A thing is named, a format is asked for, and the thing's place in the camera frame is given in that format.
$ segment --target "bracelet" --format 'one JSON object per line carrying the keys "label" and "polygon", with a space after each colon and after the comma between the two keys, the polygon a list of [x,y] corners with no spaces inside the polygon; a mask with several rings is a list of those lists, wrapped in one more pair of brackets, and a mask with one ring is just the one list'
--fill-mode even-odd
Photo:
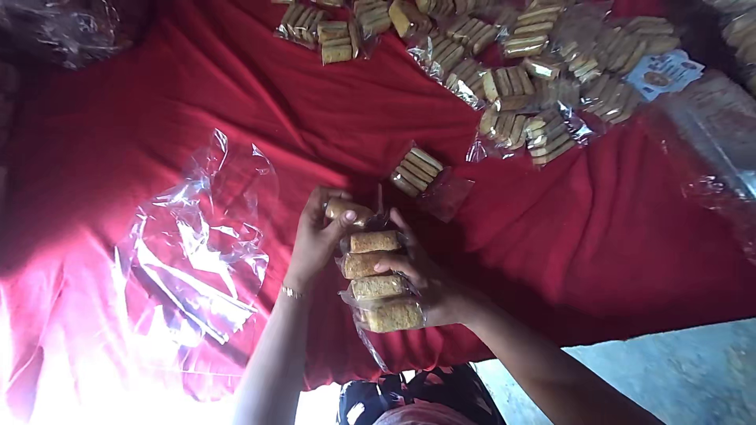
{"label": "bracelet", "polygon": [[302,299],[302,298],[304,298],[304,297],[305,297],[305,296],[304,296],[304,294],[302,294],[302,293],[300,293],[300,292],[297,292],[297,291],[295,291],[295,290],[291,289],[290,287],[285,287],[285,286],[282,286],[282,287],[281,287],[281,292],[282,292],[282,293],[283,293],[283,294],[284,294],[285,296],[288,296],[289,298],[294,298],[294,299]]}

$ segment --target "woman's hand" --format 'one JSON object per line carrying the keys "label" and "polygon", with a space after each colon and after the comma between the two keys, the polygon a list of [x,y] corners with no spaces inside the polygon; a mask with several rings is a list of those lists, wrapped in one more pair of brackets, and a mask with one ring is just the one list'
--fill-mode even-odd
{"label": "woman's hand", "polygon": [[427,326],[467,323],[486,303],[485,298],[477,291],[459,285],[428,257],[396,208],[391,210],[391,221],[407,238],[409,255],[386,254],[376,265],[376,271],[393,270],[407,275],[422,297]]}
{"label": "woman's hand", "polygon": [[283,285],[300,293],[309,291],[312,278],[333,261],[333,249],[357,217],[354,211],[345,211],[338,219],[325,226],[323,205],[332,197],[351,199],[352,196],[339,189],[316,187],[307,199],[307,205],[299,217],[296,242],[291,263]]}

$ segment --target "concrete floor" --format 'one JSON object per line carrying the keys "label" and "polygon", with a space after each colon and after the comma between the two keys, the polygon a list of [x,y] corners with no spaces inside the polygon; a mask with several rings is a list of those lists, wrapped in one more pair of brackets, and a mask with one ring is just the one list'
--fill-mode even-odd
{"label": "concrete floor", "polygon": [[[756,319],[565,350],[669,425],[756,423]],[[509,425],[551,423],[499,361],[476,367]],[[303,393],[297,424],[333,424],[338,396]]]}

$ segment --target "red tablecloth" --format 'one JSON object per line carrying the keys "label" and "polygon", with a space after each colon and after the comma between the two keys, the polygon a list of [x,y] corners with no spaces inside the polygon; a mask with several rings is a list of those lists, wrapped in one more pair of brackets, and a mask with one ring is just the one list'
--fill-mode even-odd
{"label": "red tablecloth", "polygon": [[[426,78],[395,34],[382,37],[371,60],[322,67],[317,53],[271,36],[285,6],[254,3],[163,2],[138,48],[76,73],[25,76],[5,155],[11,186],[0,234],[0,388],[10,404],[28,406],[34,392],[24,390],[35,387],[49,395],[67,383],[80,400],[103,393],[104,378],[136,385],[129,359],[143,347],[127,331],[112,283],[113,246],[135,207],[175,185],[215,127],[271,160],[280,205],[266,234],[271,262],[256,325],[223,347],[191,350],[181,361],[193,373],[160,375],[199,399],[234,387],[311,189],[367,194],[411,139],[476,184],[448,225],[392,188],[387,202],[405,211],[441,264],[556,342],[756,314],[756,268],[727,222],[682,197],[641,119],[543,169],[525,158],[465,163],[479,113]],[[651,1],[616,3],[619,14],[661,12]],[[321,280],[306,387],[375,378],[380,370],[336,295],[346,282],[335,265]],[[382,341],[393,371],[491,356],[460,326]]]}

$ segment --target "plastic wrapper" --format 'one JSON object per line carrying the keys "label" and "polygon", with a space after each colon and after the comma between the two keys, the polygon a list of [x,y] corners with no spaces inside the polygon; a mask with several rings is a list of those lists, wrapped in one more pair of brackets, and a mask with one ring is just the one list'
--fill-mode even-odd
{"label": "plastic wrapper", "polygon": [[323,65],[356,59],[362,39],[354,20],[322,20],[318,23],[318,44]]}
{"label": "plastic wrapper", "polygon": [[722,38],[732,48],[748,90],[756,95],[756,8],[733,9],[722,21]]}
{"label": "plastic wrapper", "polygon": [[520,111],[501,110],[497,106],[498,103],[494,103],[485,110],[478,125],[478,134],[489,139],[493,147],[520,149],[525,145],[525,121],[528,115]]}
{"label": "plastic wrapper", "polygon": [[376,216],[376,213],[370,208],[340,197],[330,198],[328,203],[324,205],[324,208],[326,218],[332,220],[338,219],[339,216],[351,209],[357,214],[357,218],[355,218],[352,224],[361,228],[365,227],[367,223]]}
{"label": "plastic wrapper", "polygon": [[585,2],[575,5],[561,16],[551,33],[552,50],[566,63],[572,75],[581,83],[601,75],[596,45],[602,36],[603,21],[612,9],[612,2]]}
{"label": "plastic wrapper", "polygon": [[454,174],[427,152],[412,144],[389,180],[417,205],[448,223],[467,198],[474,181]]}
{"label": "plastic wrapper", "polygon": [[602,121],[619,124],[633,116],[642,100],[629,82],[605,74],[584,90],[581,103],[586,112]]}
{"label": "plastic wrapper", "polygon": [[512,32],[501,43],[504,57],[541,54],[549,44],[549,33],[565,8],[561,0],[531,2],[517,17]]}
{"label": "plastic wrapper", "polygon": [[409,0],[394,0],[389,6],[389,16],[396,32],[403,39],[427,36],[433,28],[431,20],[420,13],[414,2]]}
{"label": "plastic wrapper", "polygon": [[580,84],[570,78],[558,78],[553,81],[536,79],[534,81],[536,95],[533,104],[541,109],[557,107],[562,104],[567,107],[581,105]]}
{"label": "plastic wrapper", "polygon": [[553,81],[564,70],[563,62],[550,55],[528,56],[522,60],[522,66],[534,78]]}
{"label": "plastic wrapper", "polygon": [[483,20],[468,15],[457,17],[444,28],[444,34],[456,43],[461,44],[473,55],[484,51],[495,42],[502,29]]}
{"label": "plastic wrapper", "polygon": [[355,0],[352,15],[359,28],[361,50],[370,57],[378,44],[378,36],[391,29],[389,3],[383,0]]}
{"label": "plastic wrapper", "polygon": [[756,0],[703,0],[725,14],[743,13],[756,7]]}
{"label": "plastic wrapper", "polygon": [[647,55],[666,54],[679,46],[674,26],[666,19],[641,16],[605,25],[594,51],[599,70],[625,75]]}
{"label": "plastic wrapper", "polygon": [[371,231],[349,235],[350,253],[393,251],[401,249],[401,238],[396,230]]}
{"label": "plastic wrapper", "polygon": [[280,24],[274,29],[273,36],[315,50],[318,47],[318,25],[329,17],[330,15],[324,10],[293,2],[283,14]]}
{"label": "plastic wrapper", "polygon": [[459,99],[480,110],[485,106],[483,76],[477,60],[466,58],[465,47],[438,31],[410,41],[407,52],[427,76],[446,87]]}
{"label": "plastic wrapper", "polygon": [[262,152],[215,130],[183,181],[137,209],[113,274],[136,333],[172,338],[155,343],[173,342],[186,355],[206,337],[224,344],[253,322],[268,267],[261,228],[277,188]]}
{"label": "plastic wrapper", "polygon": [[733,223],[756,264],[756,100],[719,71],[651,104],[644,118],[663,144],[683,193]]}
{"label": "plastic wrapper", "polygon": [[354,279],[349,283],[349,291],[357,301],[395,298],[411,294],[407,279],[401,275]]}
{"label": "plastic wrapper", "polygon": [[535,87],[524,67],[503,67],[486,70],[483,74],[486,99],[497,104],[498,110],[522,110],[536,107]]}
{"label": "plastic wrapper", "polygon": [[375,333],[420,329],[426,323],[423,307],[414,298],[356,302],[352,315],[359,327]]}
{"label": "plastic wrapper", "polygon": [[17,47],[77,70],[131,48],[151,12],[148,0],[2,0],[0,26]]}

